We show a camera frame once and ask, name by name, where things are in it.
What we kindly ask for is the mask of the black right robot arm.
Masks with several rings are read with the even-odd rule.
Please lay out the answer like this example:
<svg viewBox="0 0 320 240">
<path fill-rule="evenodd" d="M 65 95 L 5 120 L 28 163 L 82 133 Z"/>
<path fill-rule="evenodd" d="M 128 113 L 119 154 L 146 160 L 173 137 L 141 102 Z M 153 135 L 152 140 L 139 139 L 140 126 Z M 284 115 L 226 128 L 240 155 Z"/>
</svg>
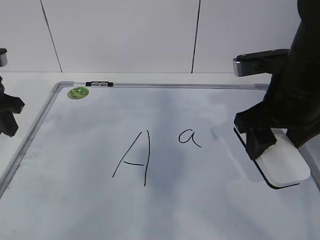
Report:
<svg viewBox="0 0 320 240">
<path fill-rule="evenodd" d="M 276 143 L 273 129 L 286 129 L 299 148 L 320 133 L 320 3 L 297 3 L 301 22 L 289 49 L 238 55 L 234 74 L 245 77 L 271 74 L 263 100 L 235 115 L 237 135 L 251 160 Z"/>
</svg>

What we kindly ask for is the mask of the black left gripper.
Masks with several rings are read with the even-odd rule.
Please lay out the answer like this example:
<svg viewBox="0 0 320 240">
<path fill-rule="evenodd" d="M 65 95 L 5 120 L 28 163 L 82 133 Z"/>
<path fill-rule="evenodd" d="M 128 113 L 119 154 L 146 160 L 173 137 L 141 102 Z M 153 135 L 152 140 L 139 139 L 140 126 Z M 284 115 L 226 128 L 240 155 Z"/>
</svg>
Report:
<svg viewBox="0 0 320 240">
<path fill-rule="evenodd" d="M 6 94 L 2 81 L 0 77 L 0 133 L 13 137 L 19 128 L 14 114 L 20 114 L 25 103 L 19 97 Z"/>
</svg>

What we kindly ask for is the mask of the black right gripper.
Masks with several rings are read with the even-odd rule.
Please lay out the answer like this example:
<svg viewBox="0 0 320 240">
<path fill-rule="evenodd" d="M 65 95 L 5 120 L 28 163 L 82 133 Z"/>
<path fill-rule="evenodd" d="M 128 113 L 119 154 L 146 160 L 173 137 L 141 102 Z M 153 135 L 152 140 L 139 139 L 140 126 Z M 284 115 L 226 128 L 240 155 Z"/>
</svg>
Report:
<svg viewBox="0 0 320 240">
<path fill-rule="evenodd" d="M 263 100 L 238 112 L 234 124 L 246 134 L 245 150 L 253 161 L 276 144 L 272 129 L 287 129 L 286 136 L 300 148 L 320 134 L 320 83 L 270 84 Z"/>
</svg>

